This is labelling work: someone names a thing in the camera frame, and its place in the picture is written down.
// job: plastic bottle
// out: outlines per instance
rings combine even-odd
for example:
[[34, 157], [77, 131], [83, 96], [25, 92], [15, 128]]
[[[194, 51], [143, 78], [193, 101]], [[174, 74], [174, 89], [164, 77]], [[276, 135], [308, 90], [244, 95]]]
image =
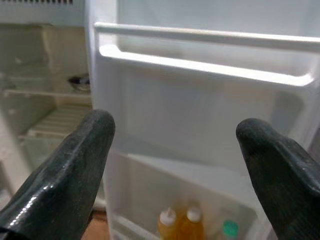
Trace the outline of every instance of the plastic bottle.
[[200, 208], [189, 207], [179, 223], [178, 240], [204, 240], [204, 226]]
[[222, 233], [216, 240], [237, 240], [239, 234], [239, 226], [234, 221], [225, 221]]
[[160, 213], [158, 219], [158, 232], [162, 240], [177, 240], [177, 214], [168, 208]]

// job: refrigerator door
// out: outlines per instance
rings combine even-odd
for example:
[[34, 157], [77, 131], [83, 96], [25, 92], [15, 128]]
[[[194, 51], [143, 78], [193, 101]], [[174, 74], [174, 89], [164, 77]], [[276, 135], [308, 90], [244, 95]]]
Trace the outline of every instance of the refrigerator door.
[[239, 239], [267, 239], [236, 127], [263, 119], [308, 148], [320, 118], [319, 8], [87, 1], [93, 104], [116, 123], [103, 179], [115, 238], [157, 239], [161, 210], [196, 203], [208, 239], [228, 219]]

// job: refrigerator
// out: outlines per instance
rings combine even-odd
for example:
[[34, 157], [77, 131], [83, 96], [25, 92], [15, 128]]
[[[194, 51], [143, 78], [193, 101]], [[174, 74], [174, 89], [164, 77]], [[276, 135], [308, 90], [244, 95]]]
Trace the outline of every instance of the refrigerator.
[[[241, 240], [274, 239], [236, 127], [263, 119], [317, 156], [320, 2], [5, 0], [0, 13], [0, 156], [11, 193], [67, 134], [37, 127], [80, 108], [74, 126], [92, 103], [116, 124], [98, 193], [112, 239], [159, 239], [160, 212], [191, 203], [206, 239], [225, 220]], [[66, 84], [85, 72], [90, 94]]]

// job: bottle cap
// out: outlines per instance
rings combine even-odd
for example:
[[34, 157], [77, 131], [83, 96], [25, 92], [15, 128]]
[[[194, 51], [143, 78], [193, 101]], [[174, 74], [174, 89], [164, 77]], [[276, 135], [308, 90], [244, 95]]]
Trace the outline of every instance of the bottle cap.
[[232, 238], [236, 238], [238, 236], [238, 232], [239, 232], [239, 226], [236, 222], [234, 221], [225, 221], [223, 224], [223, 234], [228, 236], [228, 237], [232, 237]]
[[172, 226], [177, 219], [176, 212], [170, 207], [160, 213], [160, 222], [166, 226]]
[[186, 212], [186, 217], [193, 223], [198, 223], [201, 221], [201, 210], [196, 206], [192, 206]]

